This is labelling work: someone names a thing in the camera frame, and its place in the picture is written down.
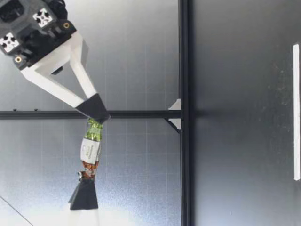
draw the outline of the cable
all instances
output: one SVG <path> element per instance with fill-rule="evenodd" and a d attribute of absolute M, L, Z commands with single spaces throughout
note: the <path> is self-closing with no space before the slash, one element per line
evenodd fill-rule
<path fill-rule="evenodd" d="M 26 219 L 19 211 L 17 211 L 8 201 L 6 201 L 1 195 L 0 198 L 8 205 L 10 206 L 15 212 L 17 212 L 24 220 L 28 222 L 31 226 L 34 226 L 28 219 Z"/>

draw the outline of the screw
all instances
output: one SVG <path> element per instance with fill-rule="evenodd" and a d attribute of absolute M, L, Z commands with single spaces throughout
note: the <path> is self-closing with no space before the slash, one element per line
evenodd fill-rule
<path fill-rule="evenodd" d="M 19 56 L 17 56 L 17 57 L 15 58 L 15 61 L 16 61 L 17 63 L 20 63 L 20 62 L 22 61 L 22 58 L 19 57 Z"/>
<path fill-rule="evenodd" d="M 70 27 L 70 24 L 66 22 L 63 24 L 63 26 L 64 26 L 64 28 L 68 29 Z"/>

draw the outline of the green foil wrapper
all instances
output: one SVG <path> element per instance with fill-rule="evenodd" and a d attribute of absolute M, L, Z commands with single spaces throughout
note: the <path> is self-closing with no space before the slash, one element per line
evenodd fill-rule
<path fill-rule="evenodd" d="M 102 140 L 102 129 L 103 125 L 96 122 L 94 119 L 88 120 L 89 129 L 84 136 L 85 139 L 98 141 L 100 142 Z"/>

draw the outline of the white light bar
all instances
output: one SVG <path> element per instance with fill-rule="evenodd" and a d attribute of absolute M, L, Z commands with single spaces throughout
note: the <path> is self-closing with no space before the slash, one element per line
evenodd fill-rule
<path fill-rule="evenodd" d="M 300 47 L 293 46 L 294 180 L 300 180 Z"/>

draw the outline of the vertical metal rail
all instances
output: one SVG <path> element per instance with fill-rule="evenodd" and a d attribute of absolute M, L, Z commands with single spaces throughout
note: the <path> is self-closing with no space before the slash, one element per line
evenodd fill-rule
<path fill-rule="evenodd" d="M 181 204 L 182 226 L 190 226 L 190 78 L 188 59 L 188 0 L 179 0 L 181 96 Z"/>

